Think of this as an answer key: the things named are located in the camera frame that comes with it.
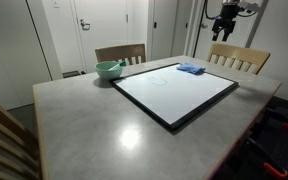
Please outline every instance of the gray tabletop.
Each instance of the gray tabletop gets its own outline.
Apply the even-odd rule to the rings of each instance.
[[[186,56],[124,68],[122,76],[191,62],[239,87],[171,134],[96,73],[34,85],[46,179],[207,179],[280,82]]]

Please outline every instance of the folded towel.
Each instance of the folded towel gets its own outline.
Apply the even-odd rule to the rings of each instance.
[[[187,63],[187,62],[176,67],[176,69],[180,71],[192,73],[192,74],[203,74],[205,70],[205,68],[203,67],[196,66],[194,64]]]

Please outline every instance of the bowl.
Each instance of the bowl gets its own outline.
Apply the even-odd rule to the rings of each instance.
[[[97,74],[100,76],[100,78],[105,80],[111,80],[120,77],[123,71],[123,66],[118,66],[114,68],[113,70],[110,70],[110,68],[114,67],[115,65],[119,64],[119,62],[115,61],[106,61],[101,62],[95,65],[95,70]]]

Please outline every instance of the wooden chair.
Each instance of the wooden chair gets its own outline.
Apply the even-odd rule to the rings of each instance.
[[[38,141],[0,106],[0,179],[41,179]]]
[[[133,65],[133,59],[135,59],[136,64],[139,64],[140,62],[146,62],[144,44],[130,44],[123,46],[98,48],[95,49],[95,53],[98,62],[119,61],[126,59],[128,60],[128,63],[130,65]]]
[[[207,61],[213,61],[215,64],[221,64],[230,68],[235,67],[237,70],[251,71],[253,74],[258,74],[269,57],[269,52],[224,44],[213,44]]]

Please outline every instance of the door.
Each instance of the door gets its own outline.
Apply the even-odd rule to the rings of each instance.
[[[260,0],[249,0],[248,2],[258,3]],[[207,11],[210,17],[217,16],[220,14],[222,9],[222,0],[212,0],[208,1]],[[195,49],[195,58],[207,59],[208,52],[213,43],[222,43],[235,46],[245,47],[246,42],[249,38],[250,32],[253,28],[257,14],[251,17],[237,17],[235,28],[233,33],[231,33],[226,42],[222,41],[223,32],[221,32],[217,38],[217,41],[212,41],[213,31],[212,27],[214,24],[213,20],[206,19],[205,12],[202,20],[202,27],[200,29],[200,34],[198,37],[198,43]]]
[[[26,0],[0,0],[0,104],[32,104],[32,86],[50,80]]]
[[[171,57],[177,0],[155,0],[152,60]]]
[[[95,49],[127,44],[126,0],[75,0],[86,71],[94,72]]]
[[[192,0],[178,1],[172,56],[179,56],[184,54],[191,8]]]

